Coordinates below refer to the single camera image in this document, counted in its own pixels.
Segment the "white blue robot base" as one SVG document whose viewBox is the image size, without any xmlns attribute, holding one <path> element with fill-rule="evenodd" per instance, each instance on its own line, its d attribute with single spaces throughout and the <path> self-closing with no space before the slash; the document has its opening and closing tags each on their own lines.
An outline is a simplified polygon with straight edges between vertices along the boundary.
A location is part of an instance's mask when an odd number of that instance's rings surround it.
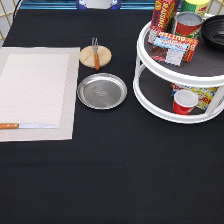
<svg viewBox="0 0 224 224">
<path fill-rule="evenodd" d="M 78 9 L 119 9 L 121 0 L 76 0 Z"/>
</svg>

